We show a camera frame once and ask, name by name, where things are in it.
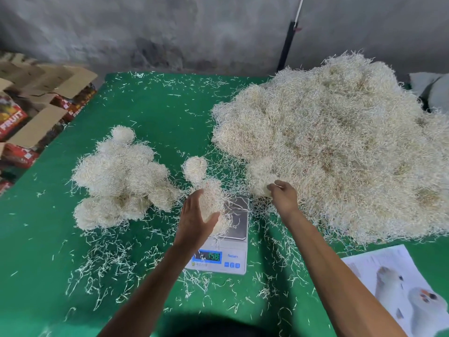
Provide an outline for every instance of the white paper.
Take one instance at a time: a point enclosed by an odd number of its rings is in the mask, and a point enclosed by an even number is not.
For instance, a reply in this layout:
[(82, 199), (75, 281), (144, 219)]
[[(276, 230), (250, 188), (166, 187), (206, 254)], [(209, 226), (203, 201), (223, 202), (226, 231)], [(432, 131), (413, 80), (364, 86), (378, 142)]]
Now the white paper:
[(433, 292), (404, 245), (342, 258), (409, 337), (449, 329), (447, 303)]

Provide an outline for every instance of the gray concrete wall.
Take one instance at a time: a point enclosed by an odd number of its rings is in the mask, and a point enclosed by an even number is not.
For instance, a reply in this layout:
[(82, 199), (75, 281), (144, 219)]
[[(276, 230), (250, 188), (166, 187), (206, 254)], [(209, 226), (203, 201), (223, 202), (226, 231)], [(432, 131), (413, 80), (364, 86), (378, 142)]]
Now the gray concrete wall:
[[(50, 62), (264, 75), (299, 0), (0, 0), (0, 45)], [(449, 0), (305, 0), (287, 63), (364, 49), (400, 72), (449, 72)]]

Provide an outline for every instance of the black pole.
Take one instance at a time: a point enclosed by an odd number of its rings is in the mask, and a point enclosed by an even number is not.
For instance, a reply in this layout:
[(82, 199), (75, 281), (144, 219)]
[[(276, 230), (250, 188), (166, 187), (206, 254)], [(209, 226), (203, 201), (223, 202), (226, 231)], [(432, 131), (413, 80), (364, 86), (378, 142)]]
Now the black pole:
[(276, 72), (283, 70), (285, 67), (285, 62), (287, 61), (288, 52), (290, 51), (290, 46), (293, 41), (293, 36), (295, 35), (295, 22), (290, 22), (288, 27), (287, 36), (285, 38), (284, 47), (282, 48), (281, 58), (279, 59), (278, 68)]

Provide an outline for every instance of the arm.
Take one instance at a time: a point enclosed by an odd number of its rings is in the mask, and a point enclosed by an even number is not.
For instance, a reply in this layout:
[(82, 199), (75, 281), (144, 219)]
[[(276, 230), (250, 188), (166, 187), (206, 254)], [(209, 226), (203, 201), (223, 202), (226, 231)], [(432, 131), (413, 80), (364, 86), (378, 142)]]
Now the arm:
[(212, 233), (220, 213), (209, 221), (201, 219), (197, 190), (184, 202), (173, 245), (153, 272), (133, 293), (128, 302), (112, 317), (99, 337), (148, 337), (154, 330), (164, 303), (188, 261)]
[(394, 318), (326, 243), (298, 209), (296, 190), (270, 184), (273, 204), (291, 232), (338, 336), (406, 337)]

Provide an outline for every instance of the white kitchen scale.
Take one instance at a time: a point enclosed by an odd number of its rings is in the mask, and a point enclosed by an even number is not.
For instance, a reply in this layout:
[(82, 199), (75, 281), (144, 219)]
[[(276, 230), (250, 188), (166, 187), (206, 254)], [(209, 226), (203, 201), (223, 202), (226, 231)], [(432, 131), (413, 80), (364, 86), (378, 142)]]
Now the white kitchen scale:
[(189, 270), (243, 275), (248, 253), (248, 198), (235, 196), (227, 204), (232, 226), (218, 238), (207, 238), (186, 266)]

